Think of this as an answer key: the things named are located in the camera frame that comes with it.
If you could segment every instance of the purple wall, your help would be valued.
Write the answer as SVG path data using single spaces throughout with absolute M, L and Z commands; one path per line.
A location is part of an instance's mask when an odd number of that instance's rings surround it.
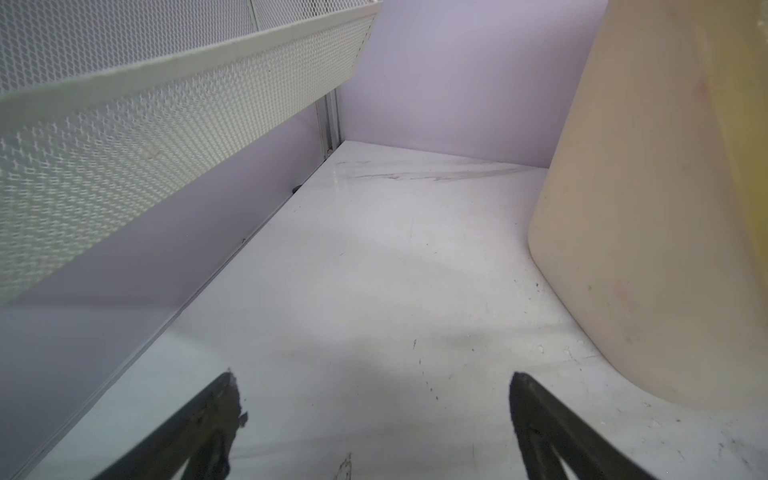
M 78 414 L 322 162 L 312 106 L 0 309 L 0 478 Z
M 347 140 L 547 167 L 607 0 L 385 0 Z

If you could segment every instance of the white floor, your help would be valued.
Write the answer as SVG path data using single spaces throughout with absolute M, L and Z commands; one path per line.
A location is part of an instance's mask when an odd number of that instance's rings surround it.
M 218 373 L 250 420 L 230 478 L 524 478 L 531 373 L 659 478 L 768 477 L 768 411 L 671 405 L 605 361 L 525 234 L 546 170 L 348 141 L 31 478 L 88 478 Z

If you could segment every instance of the red stain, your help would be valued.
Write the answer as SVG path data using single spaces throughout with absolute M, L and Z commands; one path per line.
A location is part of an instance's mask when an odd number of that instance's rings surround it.
M 629 306 L 629 292 L 627 291 L 627 287 L 625 287 L 620 280 L 616 280 L 616 283 L 614 283 L 614 294 L 622 305 Z
M 710 100 L 710 86 L 707 84 L 706 78 L 702 77 L 696 82 L 696 86 L 694 87 L 694 98 L 698 101 Z

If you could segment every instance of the white mesh basket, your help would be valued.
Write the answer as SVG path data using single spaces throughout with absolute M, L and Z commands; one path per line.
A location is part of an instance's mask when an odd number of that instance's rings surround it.
M 349 79 L 380 7 L 67 0 L 81 17 L 43 9 L 56 3 L 0 2 L 0 303 Z M 136 5 L 81 32 L 88 15 L 121 3 Z M 141 11 L 147 3 L 152 12 Z M 13 15 L 47 31 L 9 32 Z M 81 39 L 56 35 L 110 40 L 83 53 Z

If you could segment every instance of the beige plastic bin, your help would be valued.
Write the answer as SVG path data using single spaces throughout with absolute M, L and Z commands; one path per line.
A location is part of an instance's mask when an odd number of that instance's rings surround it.
M 768 5 L 611 0 L 528 235 L 616 369 L 768 405 Z

